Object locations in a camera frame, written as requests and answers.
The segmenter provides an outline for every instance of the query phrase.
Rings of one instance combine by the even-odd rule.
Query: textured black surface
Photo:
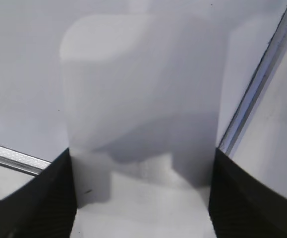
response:
[[[19,229],[16,238],[68,238],[77,204],[72,169],[67,163],[50,187],[34,216]]]
[[[0,238],[68,238],[77,210],[68,149],[0,201]]]
[[[287,199],[217,150],[209,203],[217,238],[287,238]]]

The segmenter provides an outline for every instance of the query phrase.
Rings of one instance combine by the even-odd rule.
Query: translucent plastic sheet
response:
[[[227,36],[192,15],[93,15],[61,60],[85,237],[205,237]]]

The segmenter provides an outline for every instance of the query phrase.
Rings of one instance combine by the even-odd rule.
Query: white panel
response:
[[[174,9],[212,21],[228,35],[219,141],[286,4],[287,0],[0,0],[0,145],[49,161],[68,146],[58,54],[74,22],[93,12]]]
[[[287,52],[233,159],[287,197]]]

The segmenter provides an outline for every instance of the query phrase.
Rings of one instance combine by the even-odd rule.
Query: small dark speck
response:
[[[84,192],[84,194],[90,193],[92,190],[87,190],[86,192]]]

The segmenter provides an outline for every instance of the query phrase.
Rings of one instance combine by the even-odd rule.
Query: black plastic part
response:
[[[67,149],[27,185],[0,201],[0,238],[68,238],[76,210]]]
[[[287,238],[287,199],[220,150],[214,162],[209,213],[217,238]]]

